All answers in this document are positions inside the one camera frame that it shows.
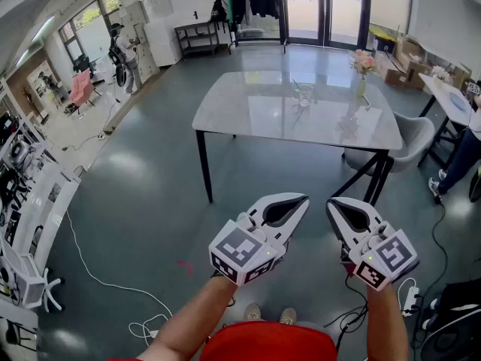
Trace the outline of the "white side table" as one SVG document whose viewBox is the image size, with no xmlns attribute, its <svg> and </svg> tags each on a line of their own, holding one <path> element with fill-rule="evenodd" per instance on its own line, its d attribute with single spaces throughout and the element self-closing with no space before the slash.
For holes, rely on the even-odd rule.
<svg viewBox="0 0 481 361">
<path fill-rule="evenodd" d="M 431 92 L 431 97 L 420 113 L 419 117 L 425 117 L 431 110 L 435 102 L 437 102 L 445 113 L 443 122 L 434 134 L 432 142 L 429 144 L 427 150 L 422 154 L 421 159 L 418 162 L 420 167 L 425 159 L 430 156 L 442 169 L 448 168 L 452 162 L 454 155 L 458 149 L 461 141 L 462 132 L 469 125 L 470 116 L 474 114 L 472 106 L 469 111 L 460 111 L 449 98 L 449 93 L 454 92 L 461 95 L 461 91 L 453 86 L 444 84 L 442 89 L 439 89 L 434 84 L 434 80 L 431 76 L 421 74 L 421 78 L 425 82 L 425 86 Z M 447 141 L 453 145 L 453 150 L 446 161 L 444 161 L 434 151 L 434 146 L 440 141 Z"/>
</svg>

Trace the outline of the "white equipment shelf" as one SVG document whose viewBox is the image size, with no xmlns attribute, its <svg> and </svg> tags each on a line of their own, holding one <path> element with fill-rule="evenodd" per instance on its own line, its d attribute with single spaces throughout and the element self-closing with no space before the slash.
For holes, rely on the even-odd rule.
<svg viewBox="0 0 481 361">
<path fill-rule="evenodd" d="M 47 260 L 79 185 L 0 78 L 0 298 L 14 307 L 64 311 Z"/>
</svg>

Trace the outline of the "pink flowers in green vase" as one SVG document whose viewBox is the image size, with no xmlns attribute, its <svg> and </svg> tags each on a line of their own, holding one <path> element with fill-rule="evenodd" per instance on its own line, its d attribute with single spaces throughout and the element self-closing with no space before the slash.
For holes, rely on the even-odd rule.
<svg viewBox="0 0 481 361">
<path fill-rule="evenodd" d="M 349 63 L 351 68 L 359 74 L 356 96 L 361 98 L 365 94 L 367 86 L 366 77 L 377 71 L 376 60 L 369 52 L 357 49 L 350 54 Z"/>
</svg>

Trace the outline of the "grey marble table black legs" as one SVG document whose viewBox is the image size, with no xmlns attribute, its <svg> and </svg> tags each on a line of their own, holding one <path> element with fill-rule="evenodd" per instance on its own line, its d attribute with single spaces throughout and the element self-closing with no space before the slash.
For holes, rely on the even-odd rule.
<svg viewBox="0 0 481 361">
<path fill-rule="evenodd" d="M 313 87 L 309 107 L 293 98 L 293 82 Z M 213 198 L 207 133 L 270 138 L 362 150 L 374 156 L 336 192 L 340 196 L 372 168 L 364 200 L 377 203 L 392 167 L 390 151 L 402 148 L 394 112 L 377 86 L 358 98 L 352 84 L 338 86 L 326 75 L 284 71 L 223 74 L 203 98 L 194 120 L 204 185 Z"/>
</svg>

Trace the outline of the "blue plate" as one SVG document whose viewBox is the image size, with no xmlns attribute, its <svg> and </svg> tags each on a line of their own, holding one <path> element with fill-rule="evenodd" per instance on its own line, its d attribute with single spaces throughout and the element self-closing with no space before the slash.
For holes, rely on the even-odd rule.
<svg viewBox="0 0 481 361">
<path fill-rule="evenodd" d="M 449 98 L 454 106 L 456 106 L 460 111 L 470 110 L 470 104 L 462 94 L 458 95 L 457 93 L 450 92 Z"/>
</svg>

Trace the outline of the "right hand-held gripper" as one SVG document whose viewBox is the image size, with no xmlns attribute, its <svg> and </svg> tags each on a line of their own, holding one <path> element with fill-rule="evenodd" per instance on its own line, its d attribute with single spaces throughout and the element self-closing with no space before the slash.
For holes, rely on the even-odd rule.
<svg viewBox="0 0 481 361">
<path fill-rule="evenodd" d="M 380 214 L 371 204 L 349 197 L 333 197 L 326 202 L 326 212 L 354 265 L 352 275 L 372 289 L 381 291 L 419 263 L 404 231 L 381 222 Z"/>
</svg>

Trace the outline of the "white bookshelf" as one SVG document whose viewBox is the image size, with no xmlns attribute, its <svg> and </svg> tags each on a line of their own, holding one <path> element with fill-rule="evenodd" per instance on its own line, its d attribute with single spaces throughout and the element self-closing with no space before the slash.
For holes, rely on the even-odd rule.
<svg viewBox="0 0 481 361">
<path fill-rule="evenodd" d="M 47 60 L 29 74 L 27 81 L 44 107 L 62 104 L 63 83 L 56 78 Z"/>
</svg>

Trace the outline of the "person's left forearm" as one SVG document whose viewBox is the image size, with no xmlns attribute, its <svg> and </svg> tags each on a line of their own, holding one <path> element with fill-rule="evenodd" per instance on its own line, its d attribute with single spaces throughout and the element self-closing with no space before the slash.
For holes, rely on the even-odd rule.
<svg viewBox="0 0 481 361">
<path fill-rule="evenodd" d="M 140 361 L 190 361 L 220 322 L 237 284 L 212 277 L 197 295 L 159 330 Z"/>
</svg>

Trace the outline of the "white cabinet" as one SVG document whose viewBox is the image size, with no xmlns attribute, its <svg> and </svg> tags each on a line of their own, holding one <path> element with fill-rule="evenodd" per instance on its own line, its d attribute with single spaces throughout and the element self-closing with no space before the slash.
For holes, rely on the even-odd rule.
<svg viewBox="0 0 481 361">
<path fill-rule="evenodd" d="M 176 25 L 177 18 L 172 14 L 150 21 L 144 26 L 150 51 L 158 67 L 175 65 L 182 59 L 174 31 Z"/>
</svg>

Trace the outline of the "stack of cardboard boxes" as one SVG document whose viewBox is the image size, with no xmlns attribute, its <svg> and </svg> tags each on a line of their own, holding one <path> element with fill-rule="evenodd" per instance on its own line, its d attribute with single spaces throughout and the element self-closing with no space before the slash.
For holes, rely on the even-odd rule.
<svg viewBox="0 0 481 361">
<path fill-rule="evenodd" d="M 378 50 L 375 60 L 377 71 L 384 83 L 401 89 L 423 90 L 421 74 L 428 75 L 431 68 L 423 61 L 424 49 L 416 42 L 397 38 L 393 53 Z"/>
</svg>

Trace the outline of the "white flowers in pot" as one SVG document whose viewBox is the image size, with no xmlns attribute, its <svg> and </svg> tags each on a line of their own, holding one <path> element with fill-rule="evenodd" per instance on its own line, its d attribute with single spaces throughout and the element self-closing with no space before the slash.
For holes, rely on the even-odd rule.
<svg viewBox="0 0 481 361">
<path fill-rule="evenodd" d="M 439 89 L 442 89 L 445 83 L 448 85 L 452 83 L 452 78 L 449 72 L 440 65 L 435 65 L 432 67 L 431 76 L 434 80 L 434 84 Z"/>
</svg>

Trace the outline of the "wooden coat stand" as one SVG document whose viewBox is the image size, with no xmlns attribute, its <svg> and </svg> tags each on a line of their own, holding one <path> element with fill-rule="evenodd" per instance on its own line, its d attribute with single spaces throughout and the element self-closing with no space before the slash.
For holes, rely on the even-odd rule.
<svg viewBox="0 0 481 361">
<path fill-rule="evenodd" d="M 35 109 L 37 115 L 41 118 L 41 125 L 44 125 L 48 121 L 49 115 L 47 114 L 46 116 L 44 116 L 42 114 L 43 108 L 39 106 L 38 103 L 33 99 L 32 94 L 26 87 L 23 87 L 23 94 L 29 104 Z"/>
</svg>

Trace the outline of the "pink chair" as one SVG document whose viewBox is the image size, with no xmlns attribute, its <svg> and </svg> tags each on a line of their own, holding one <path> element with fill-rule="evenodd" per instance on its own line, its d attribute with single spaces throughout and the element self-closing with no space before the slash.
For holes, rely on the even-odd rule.
<svg viewBox="0 0 481 361">
<path fill-rule="evenodd" d="M 71 101 L 71 104 L 65 108 L 64 113 L 67 116 L 71 116 L 75 111 L 80 113 L 80 106 L 85 103 L 90 103 L 92 106 L 94 106 L 90 100 L 90 97 L 93 93 L 101 96 L 101 94 L 97 92 L 93 86 L 89 69 L 86 69 L 85 71 L 73 76 L 72 90 L 68 97 Z"/>
</svg>

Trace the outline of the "black metal shelf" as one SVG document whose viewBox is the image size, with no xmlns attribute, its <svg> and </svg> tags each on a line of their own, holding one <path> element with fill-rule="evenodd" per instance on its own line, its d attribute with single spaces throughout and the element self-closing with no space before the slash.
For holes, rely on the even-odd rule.
<svg viewBox="0 0 481 361">
<path fill-rule="evenodd" d="M 215 55 L 220 51 L 218 25 L 211 20 L 177 26 L 174 33 L 183 58 L 195 54 Z"/>
</svg>

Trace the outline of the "clear wine glass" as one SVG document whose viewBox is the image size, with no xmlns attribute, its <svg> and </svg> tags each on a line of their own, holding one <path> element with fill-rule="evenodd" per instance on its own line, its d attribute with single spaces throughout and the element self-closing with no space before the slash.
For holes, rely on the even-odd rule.
<svg viewBox="0 0 481 361">
<path fill-rule="evenodd" d="M 301 88 L 301 100 L 297 101 L 297 104 L 302 107 L 309 107 L 312 102 L 313 87 L 309 84 L 299 84 Z"/>
</svg>

